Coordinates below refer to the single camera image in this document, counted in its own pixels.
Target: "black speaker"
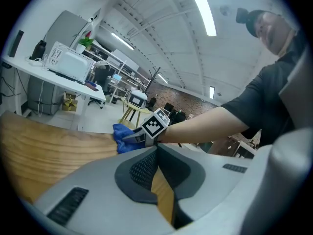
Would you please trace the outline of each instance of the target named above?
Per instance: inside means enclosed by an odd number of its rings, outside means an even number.
[[[18,46],[20,44],[20,41],[22,39],[23,34],[24,34],[24,31],[19,30],[19,32],[18,32],[18,34],[14,40],[14,43],[12,45],[12,48],[9,52],[9,57],[15,57],[16,50],[18,49]]]

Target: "fluorescent light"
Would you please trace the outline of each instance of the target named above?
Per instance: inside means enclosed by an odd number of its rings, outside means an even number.
[[[134,48],[131,45],[126,43],[123,39],[121,39],[119,36],[115,35],[113,32],[111,33],[111,35],[113,37],[116,37],[119,41],[121,41],[123,44],[125,44],[129,49],[134,50]]]
[[[215,91],[215,88],[214,87],[210,87],[210,98],[213,99],[214,97],[214,91]]]
[[[210,6],[207,0],[195,0],[195,1],[200,10],[207,35],[215,37],[216,29],[215,29],[212,13],[210,10]]]
[[[162,77],[160,74],[158,74],[158,76],[159,76],[160,78],[162,78],[165,83],[168,84],[168,82],[164,79],[164,77]]]

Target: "blue cloth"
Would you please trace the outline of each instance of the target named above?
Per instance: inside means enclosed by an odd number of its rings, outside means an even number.
[[[95,83],[92,83],[92,82],[90,82],[88,80],[86,80],[85,83],[90,83],[92,86],[97,87],[97,85]]]
[[[141,149],[145,147],[145,142],[140,143],[126,143],[122,141],[123,137],[129,136],[134,134],[134,132],[127,128],[125,125],[118,123],[113,125],[113,138],[117,143],[117,152],[118,153],[125,153],[137,149]]]

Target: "cardboard box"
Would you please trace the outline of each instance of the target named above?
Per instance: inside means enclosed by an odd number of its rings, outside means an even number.
[[[72,99],[72,97],[76,98],[76,95],[69,94],[69,93],[63,93],[63,104],[62,104],[62,110],[63,111],[70,111],[70,112],[76,112],[77,109],[77,100]]]

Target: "microwave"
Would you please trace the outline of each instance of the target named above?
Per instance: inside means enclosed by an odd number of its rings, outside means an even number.
[[[45,67],[84,84],[93,63],[91,58],[55,42],[45,61]]]

